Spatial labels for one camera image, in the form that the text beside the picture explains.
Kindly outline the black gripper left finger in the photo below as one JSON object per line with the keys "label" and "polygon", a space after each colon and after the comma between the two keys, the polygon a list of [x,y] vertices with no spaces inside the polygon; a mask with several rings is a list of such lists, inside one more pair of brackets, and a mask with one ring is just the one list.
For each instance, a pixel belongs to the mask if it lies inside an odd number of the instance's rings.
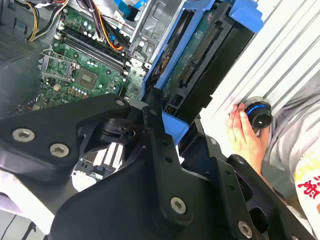
{"label": "black gripper left finger", "polygon": [[123,169],[149,165],[160,214],[173,224],[189,225],[193,212],[187,210],[188,195],[174,182],[182,168],[157,94],[128,103],[109,93],[3,118],[0,191],[38,226],[50,227],[63,204],[86,190],[77,191],[71,183],[80,158],[113,142],[125,146]]}

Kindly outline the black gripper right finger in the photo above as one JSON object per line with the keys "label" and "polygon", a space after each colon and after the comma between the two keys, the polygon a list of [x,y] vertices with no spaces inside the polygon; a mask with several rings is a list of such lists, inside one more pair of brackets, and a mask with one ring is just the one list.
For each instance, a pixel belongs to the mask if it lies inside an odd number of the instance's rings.
{"label": "black gripper right finger", "polygon": [[281,199],[240,156],[222,154],[205,134],[199,118],[191,124],[179,150],[183,167],[204,176],[220,196],[216,226],[224,240],[312,240]]}

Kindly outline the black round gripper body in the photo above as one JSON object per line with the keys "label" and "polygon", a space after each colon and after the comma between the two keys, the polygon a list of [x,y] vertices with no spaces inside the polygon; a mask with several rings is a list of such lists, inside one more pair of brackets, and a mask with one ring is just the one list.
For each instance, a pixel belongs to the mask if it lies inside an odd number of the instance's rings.
{"label": "black round gripper body", "polygon": [[159,209],[155,178],[145,162],[125,169],[70,198],[58,210],[51,240],[230,240],[219,194],[205,177],[182,170],[173,179],[190,197],[189,225],[174,224]]}

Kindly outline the person's bare hand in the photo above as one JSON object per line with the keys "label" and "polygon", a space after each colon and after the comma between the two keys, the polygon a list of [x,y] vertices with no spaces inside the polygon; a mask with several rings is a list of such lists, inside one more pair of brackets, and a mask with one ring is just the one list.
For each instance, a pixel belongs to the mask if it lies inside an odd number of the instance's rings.
{"label": "person's bare hand", "polygon": [[226,127],[232,153],[245,159],[261,176],[262,161],[268,147],[270,128],[263,128],[259,131],[259,135],[256,135],[245,113],[243,103],[235,104],[232,107]]}

